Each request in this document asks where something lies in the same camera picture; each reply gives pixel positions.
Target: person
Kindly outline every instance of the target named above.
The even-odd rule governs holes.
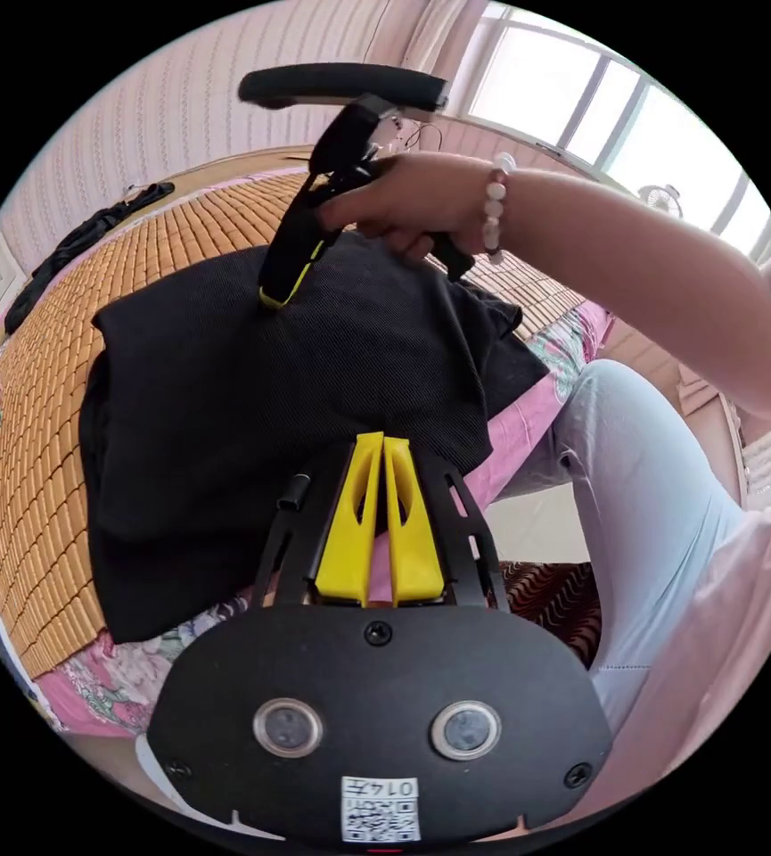
[[[435,232],[477,254],[491,249],[484,202],[495,179],[505,193],[495,212],[500,250],[771,419],[771,260],[760,270],[715,235],[599,183],[511,166],[504,175],[457,155],[398,155],[318,215],[329,229],[357,224],[409,259],[431,251]],[[603,612],[590,675],[615,743],[585,797],[554,825],[626,800],[678,766],[771,650],[771,508],[743,511],[683,419],[626,366],[587,366],[504,495],[566,481]]]

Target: pink shirt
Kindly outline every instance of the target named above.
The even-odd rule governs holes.
[[[712,735],[771,654],[771,508],[751,511],[706,568],[682,624],[593,786],[560,826],[627,799]]]

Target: window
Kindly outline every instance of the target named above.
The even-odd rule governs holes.
[[[540,142],[632,194],[673,185],[685,220],[743,252],[771,223],[703,122],[625,57],[558,21],[488,4],[451,96],[451,115]]]
[[[471,114],[556,142],[596,67],[595,51],[530,30],[504,33]]]
[[[768,210],[762,194],[753,184],[749,184],[721,237],[730,242],[736,250],[750,254],[767,227],[770,217],[771,211]]]
[[[596,163],[639,79],[636,71],[618,62],[608,63],[599,88],[566,147],[568,152],[587,163]]]
[[[587,36],[584,33],[579,33],[576,29],[572,27],[567,27],[566,24],[561,24],[559,21],[553,21],[551,18],[546,18],[543,15],[537,15],[536,12],[528,12],[525,9],[516,9],[513,8],[513,13],[510,18],[511,21],[516,21],[520,24],[530,24],[534,27],[541,27],[542,29],[552,30],[555,33],[561,33],[564,36],[573,36],[574,38],[580,39],[583,42],[588,42],[591,45],[598,45],[599,47],[605,47],[601,42],[597,42],[594,38]]]
[[[650,86],[608,175],[637,193],[673,185],[685,219],[712,228],[742,177],[726,146],[675,98]]]

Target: beaded bracelet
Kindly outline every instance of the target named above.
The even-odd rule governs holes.
[[[516,161],[511,154],[500,152],[492,161],[492,172],[486,185],[486,203],[483,210],[486,221],[483,224],[483,246],[486,247],[489,262],[500,265],[504,261],[501,252],[501,217],[504,215],[504,200],[507,198],[507,176],[516,169]]]

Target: camera lens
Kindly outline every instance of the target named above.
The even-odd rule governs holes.
[[[319,745],[323,725],[313,708],[294,698],[275,698],[254,715],[254,736],[280,758],[304,758]]]
[[[431,741],[436,751],[452,761],[472,761],[490,752],[501,735],[497,713],[482,702],[457,702],[433,721]]]

